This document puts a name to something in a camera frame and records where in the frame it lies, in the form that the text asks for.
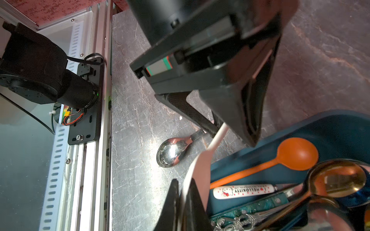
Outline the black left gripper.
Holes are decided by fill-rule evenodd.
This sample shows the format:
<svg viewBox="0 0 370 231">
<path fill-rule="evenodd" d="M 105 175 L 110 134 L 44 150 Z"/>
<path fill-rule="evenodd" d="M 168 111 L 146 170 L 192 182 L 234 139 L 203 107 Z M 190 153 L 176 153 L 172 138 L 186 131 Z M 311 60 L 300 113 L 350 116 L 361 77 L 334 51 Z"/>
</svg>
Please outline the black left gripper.
<svg viewBox="0 0 370 231">
<path fill-rule="evenodd" d="M 261 136 L 262 111 L 283 28 L 298 1 L 129 1 L 150 48 L 130 68 L 146 78 L 155 98 L 212 137 L 226 123 L 247 145 Z M 196 74 L 226 77 L 219 87 L 200 90 L 211 122 L 178 92 L 174 80 Z"/>
</svg>

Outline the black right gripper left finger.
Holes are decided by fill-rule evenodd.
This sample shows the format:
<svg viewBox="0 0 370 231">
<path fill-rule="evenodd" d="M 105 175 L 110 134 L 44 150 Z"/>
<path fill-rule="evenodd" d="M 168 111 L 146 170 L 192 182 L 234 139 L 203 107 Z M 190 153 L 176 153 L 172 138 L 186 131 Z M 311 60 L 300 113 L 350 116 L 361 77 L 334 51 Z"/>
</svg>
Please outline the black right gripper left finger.
<svg viewBox="0 0 370 231">
<path fill-rule="evenodd" d="M 176 231 L 178 224 L 179 184 L 173 179 L 154 231 Z"/>
</svg>

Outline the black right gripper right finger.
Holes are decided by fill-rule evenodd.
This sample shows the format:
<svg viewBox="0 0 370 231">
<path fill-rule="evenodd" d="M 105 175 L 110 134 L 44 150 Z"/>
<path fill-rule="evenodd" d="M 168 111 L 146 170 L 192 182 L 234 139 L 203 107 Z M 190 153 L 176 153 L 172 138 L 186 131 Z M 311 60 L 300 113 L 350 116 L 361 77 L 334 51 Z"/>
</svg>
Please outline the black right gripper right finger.
<svg viewBox="0 0 370 231">
<path fill-rule="evenodd" d="M 192 179 L 185 203 L 185 231 L 212 231 L 195 180 Z"/>
</svg>

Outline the patterned handle steel spoon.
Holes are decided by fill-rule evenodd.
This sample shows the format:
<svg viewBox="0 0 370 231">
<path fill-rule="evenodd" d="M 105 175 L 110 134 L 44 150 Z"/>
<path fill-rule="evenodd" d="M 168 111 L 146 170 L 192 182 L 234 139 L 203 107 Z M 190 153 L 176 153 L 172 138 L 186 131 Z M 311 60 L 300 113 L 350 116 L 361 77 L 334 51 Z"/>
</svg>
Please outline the patterned handle steel spoon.
<svg viewBox="0 0 370 231">
<path fill-rule="evenodd" d="M 214 231 L 252 231 L 270 216 L 289 206 L 303 189 L 302 184 L 287 186 L 254 202 L 229 209 L 210 218 Z"/>
</svg>

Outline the pink handled spoon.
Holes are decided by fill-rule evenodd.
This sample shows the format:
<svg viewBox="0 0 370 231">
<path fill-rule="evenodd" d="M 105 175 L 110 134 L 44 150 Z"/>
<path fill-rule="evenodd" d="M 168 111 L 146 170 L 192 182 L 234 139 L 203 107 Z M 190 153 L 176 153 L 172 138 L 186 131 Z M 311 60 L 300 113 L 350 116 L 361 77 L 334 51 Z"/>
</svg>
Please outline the pink handled spoon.
<svg viewBox="0 0 370 231">
<path fill-rule="evenodd" d="M 206 132 L 200 129 L 184 138 L 170 138 L 165 140 L 157 151 L 157 164 L 163 168 L 170 168 L 177 165 L 185 157 L 187 148 L 205 134 Z"/>
</svg>

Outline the orange plastic spoon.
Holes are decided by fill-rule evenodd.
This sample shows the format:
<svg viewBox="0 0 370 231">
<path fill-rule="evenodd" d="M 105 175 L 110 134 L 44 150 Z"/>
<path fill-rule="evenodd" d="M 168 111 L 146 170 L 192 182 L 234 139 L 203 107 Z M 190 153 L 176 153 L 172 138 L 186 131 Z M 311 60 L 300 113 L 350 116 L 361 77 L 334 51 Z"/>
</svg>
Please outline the orange plastic spoon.
<svg viewBox="0 0 370 231">
<path fill-rule="evenodd" d="M 312 142 L 303 138 L 288 138 L 278 146 L 277 155 L 273 160 L 212 182 L 210 188 L 214 189 L 216 187 L 226 185 L 274 167 L 278 164 L 296 171 L 309 170 L 318 162 L 318 160 L 319 151 Z"/>
</svg>

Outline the gold spoon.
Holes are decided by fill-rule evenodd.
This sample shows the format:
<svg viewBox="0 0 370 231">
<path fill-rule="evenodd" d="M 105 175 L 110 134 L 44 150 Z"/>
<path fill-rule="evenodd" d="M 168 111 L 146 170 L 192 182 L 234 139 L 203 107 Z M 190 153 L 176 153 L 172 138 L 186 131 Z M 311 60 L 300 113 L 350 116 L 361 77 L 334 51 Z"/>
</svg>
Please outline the gold spoon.
<svg viewBox="0 0 370 231">
<path fill-rule="evenodd" d="M 365 183 L 365 178 L 359 164 L 350 160 L 335 159 L 319 163 L 309 171 L 304 182 L 303 194 L 285 209 L 262 222 L 255 230 L 262 231 L 268 228 L 314 196 L 337 202 L 335 198 L 350 195 L 360 189 Z"/>
</svg>

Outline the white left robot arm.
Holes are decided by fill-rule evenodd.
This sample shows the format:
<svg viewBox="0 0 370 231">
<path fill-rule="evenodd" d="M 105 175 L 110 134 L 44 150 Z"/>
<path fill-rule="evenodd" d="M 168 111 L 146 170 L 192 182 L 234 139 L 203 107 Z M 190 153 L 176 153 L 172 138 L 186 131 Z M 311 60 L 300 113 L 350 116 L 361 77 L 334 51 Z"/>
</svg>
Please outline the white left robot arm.
<svg viewBox="0 0 370 231">
<path fill-rule="evenodd" d="M 260 138 L 264 97 L 282 32 L 298 1 L 128 1 L 150 48 L 130 63 L 155 98 L 211 136 L 223 123 L 245 143 Z M 73 109 L 68 144 L 96 141 L 108 59 L 71 57 L 18 23 L 1 25 L 1 85 L 34 103 Z"/>
</svg>

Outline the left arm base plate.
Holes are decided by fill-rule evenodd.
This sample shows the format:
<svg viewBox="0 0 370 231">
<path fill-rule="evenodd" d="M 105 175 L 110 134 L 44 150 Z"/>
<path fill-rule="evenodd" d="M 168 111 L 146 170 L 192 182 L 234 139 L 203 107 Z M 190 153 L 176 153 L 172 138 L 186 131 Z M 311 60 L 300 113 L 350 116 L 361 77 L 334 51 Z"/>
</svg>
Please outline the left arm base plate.
<svg viewBox="0 0 370 231">
<path fill-rule="evenodd" d="M 80 60 L 77 76 L 71 85 L 72 112 L 64 119 L 69 127 L 68 144 L 76 145 L 97 141 L 102 122 L 102 88 L 106 61 L 101 54 L 93 53 Z"/>
</svg>

